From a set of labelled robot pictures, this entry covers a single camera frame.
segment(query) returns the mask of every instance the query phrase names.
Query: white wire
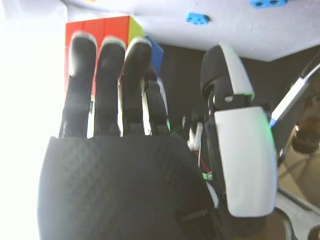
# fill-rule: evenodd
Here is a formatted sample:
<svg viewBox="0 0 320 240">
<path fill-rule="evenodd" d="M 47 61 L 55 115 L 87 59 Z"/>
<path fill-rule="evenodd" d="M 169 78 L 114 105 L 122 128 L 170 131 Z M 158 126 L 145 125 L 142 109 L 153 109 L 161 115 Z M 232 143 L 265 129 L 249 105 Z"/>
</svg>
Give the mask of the white wire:
<svg viewBox="0 0 320 240">
<path fill-rule="evenodd" d="M 314 67 L 305 77 L 304 79 L 308 81 L 308 79 L 320 68 L 320 63 Z"/>
<path fill-rule="evenodd" d="M 199 156 L 198 156 L 198 165 L 200 168 L 200 154 L 201 154 L 201 139 L 200 139 L 200 144 L 199 144 Z"/>
</svg>

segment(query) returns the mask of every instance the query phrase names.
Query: white plastic panel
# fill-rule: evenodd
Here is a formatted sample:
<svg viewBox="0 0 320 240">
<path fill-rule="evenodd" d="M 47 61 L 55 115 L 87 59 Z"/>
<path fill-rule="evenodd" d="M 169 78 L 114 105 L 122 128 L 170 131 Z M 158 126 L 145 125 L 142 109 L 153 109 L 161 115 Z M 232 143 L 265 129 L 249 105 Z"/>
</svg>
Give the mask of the white plastic panel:
<svg viewBox="0 0 320 240">
<path fill-rule="evenodd" d="M 261 217 L 274 210 L 277 160 L 261 107 L 214 113 L 227 205 L 235 217 Z"/>
<path fill-rule="evenodd" d="M 229 70 L 232 90 L 235 95 L 254 95 L 246 69 L 235 51 L 224 43 L 219 44 Z"/>
</svg>

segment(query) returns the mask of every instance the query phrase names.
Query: hole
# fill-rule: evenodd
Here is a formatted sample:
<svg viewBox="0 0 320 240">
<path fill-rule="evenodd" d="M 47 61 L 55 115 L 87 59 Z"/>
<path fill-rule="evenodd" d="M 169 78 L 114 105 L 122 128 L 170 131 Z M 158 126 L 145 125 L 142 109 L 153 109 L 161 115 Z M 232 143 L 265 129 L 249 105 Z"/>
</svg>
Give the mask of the hole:
<svg viewBox="0 0 320 240">
<path fill-rule="evenodd" d="M 227 103 L 230 103 L 233 99 L 234 99 L 233 96 L 226 96 L 226 97 L 224 98 L 224 100 L 225 100 Z"/>
</svg>

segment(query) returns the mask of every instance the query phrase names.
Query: white cable connector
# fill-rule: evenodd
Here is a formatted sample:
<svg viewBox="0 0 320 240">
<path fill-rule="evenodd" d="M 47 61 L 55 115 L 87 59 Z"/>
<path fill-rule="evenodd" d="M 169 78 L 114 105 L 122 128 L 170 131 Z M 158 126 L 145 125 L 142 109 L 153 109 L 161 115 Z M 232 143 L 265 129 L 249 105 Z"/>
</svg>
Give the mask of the white cable connector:
<svg viewBox="0 0 320 240">
<path fill-rule="evenodd" d="M 192 129 L 190 128 L 189 140 L 187 141 L 187 144 L 188 144 L 190 151 L 193 151 L 193 150 L 199 151 L 203 129 L 204 129 L 204 125 L 202 122 L 198 122 L 198 124 L 196 126 L 195 134 L 192 131 Z"/>
</svg>

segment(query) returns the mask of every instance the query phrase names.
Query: blue tip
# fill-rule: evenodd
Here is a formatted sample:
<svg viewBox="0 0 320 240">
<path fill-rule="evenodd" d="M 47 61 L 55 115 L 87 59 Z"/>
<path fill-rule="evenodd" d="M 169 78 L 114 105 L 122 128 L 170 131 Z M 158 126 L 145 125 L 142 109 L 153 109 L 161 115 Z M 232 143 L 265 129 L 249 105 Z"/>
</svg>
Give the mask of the blue tip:
<svg viewBox="0 0 320 240">
<path fill-rule="evenodd" d="M 273 118 L 270 119 L 269 127 L 272 128 L 277 123 L 277 120 L 274 120 Z"/>
</svg>

